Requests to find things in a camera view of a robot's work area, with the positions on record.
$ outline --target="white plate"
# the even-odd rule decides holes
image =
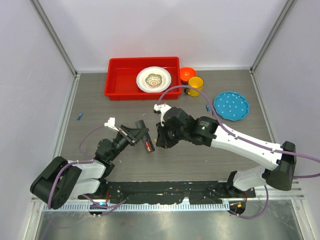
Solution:
[[[147,67],[136,76],[136,84],[146,93],[161,93],[170,86],[171,75],[162,67]]]

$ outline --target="blue plate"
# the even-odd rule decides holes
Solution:
[[[250,108],[247,99],[233,91],[221,92],[215,97],[213,106],[221,117],[231,121],[244,119]]]

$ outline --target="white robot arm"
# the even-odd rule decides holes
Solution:
[[[116,130],[111,141],[102,139],[97,145],[94,159],[90,161],[69,161],[61,156],[55,157],[30,187],[32,194],[48,204],[49,208],[60,208],[68,198],[82,194],[93,197],[103,196],[107,191],[107,177],[115,165],[113,160],[127,147],[142,142],[146,153],[155,148],[149,136],[149,129],[143,120],[135,122],[136,128],[120,125],[115,127],[115,119],[104,124]]]
[[[260,166],[246,171],[232,172],[228,179],[231,192],[232,190],[243,192],[263,185],[270,185],[283,191],[291,189],[296,158],[275,151],[295,152],[293,143],[286,141],[280,145],[262,141],[224,125],[225,128],[235,134],[235,136],[232,136],[215,119],[207,116],[194,119],[182,109],[170,107],[166,104],[155,105],[153,110],[155,113],[161,114],[161,122],[157,124],[157,147],[171,148],[179,140],[185,140],[195,145],[225,149],[260,164]],[[242,141],[238,137],[268,146],[272,151]]]

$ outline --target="plastic container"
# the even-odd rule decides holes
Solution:
[[[140,71],[153,66],[164,68],[170,73],[169,88],[181,85],[179,58],[176,56],[112,58],[109,61],[104,95],[112,101],[157,100],[162,92],[144,92],[137,85]],[[181,92],[181,88],[176,88],[163,99],[178,99]]]

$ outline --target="cable connector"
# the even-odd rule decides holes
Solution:
[[[119,132],[119,129],[115,127],[116,125],[116,118],[115,117],[110,117],[107,122],[104,123],[105,127],[108,127],[110,129],[116,130]]]

